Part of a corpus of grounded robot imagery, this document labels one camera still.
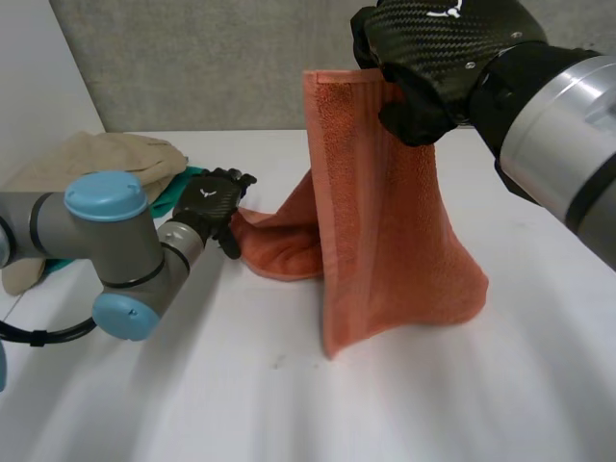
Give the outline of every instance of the green cloth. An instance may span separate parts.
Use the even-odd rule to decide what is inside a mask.
[[[169,213],[180,198],[180,195],[184,192],[184,188],[188,185],[189,181],[194,175],[201,173],[203,169],[199,167],[187,167],[179,175],[175,175],[175,178],[171,180],[169,186],[165,188],[163,193],[158,196],[152,205],[150,205],[150,213],[153,218],[162,218]],[[45,261],[45,269],[43,274],[50,274],[57,270],[61,270],[64,267],[70,265],[72,260],[58,260],[49,259]]]

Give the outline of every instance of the logo on robotic hand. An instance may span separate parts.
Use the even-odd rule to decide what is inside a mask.
[[[434,12],[430,12],[427,15],[430,17],[455,17],[456,19],[461,17],[460,12],[462,11],[462,4],[464,3],[464,0],[458,0],[458,4],[453,7],[450,8],[449,10],[447,10],[444,13],[434,13]]]
[[[200,190],[200,191],[201,191],[201,193],[203,194],[203,197],[205,197],[206,199],[207,199],[208,197],[210,197],[211,195],[214,195],[214,194],[216,194],[216,193],[217,193],[216,191],[212,191],[212,192],[205,192],[205,191],[203,191],[203,190]]]

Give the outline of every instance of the black cable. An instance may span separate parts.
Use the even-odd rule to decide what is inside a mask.
[[[64,344],[88,335],[96,327],[92,318],[67,329],[47,332],[46,330],[22,330],[0,321],[0,340],[17,344],[30,344],[31,347],[44,347],[50,344]]]

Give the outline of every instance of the orange towel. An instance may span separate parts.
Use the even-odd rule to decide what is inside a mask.
[[[304,93],[312,170],[276,214],[236,216],[245,262],[286,281],[324,273],[330,358],[402,324],[472,318],[488,281],[453,234],[434,147],[404,146],[378,121],[396,87],[377,69],[315,71]]]

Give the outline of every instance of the gray wall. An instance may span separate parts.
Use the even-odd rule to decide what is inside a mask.
[[[355,68],[366,0],[51,0],[108,131],[299,128],[301,71]],[[552,43],[616,54],[614,0],[523,0]]]

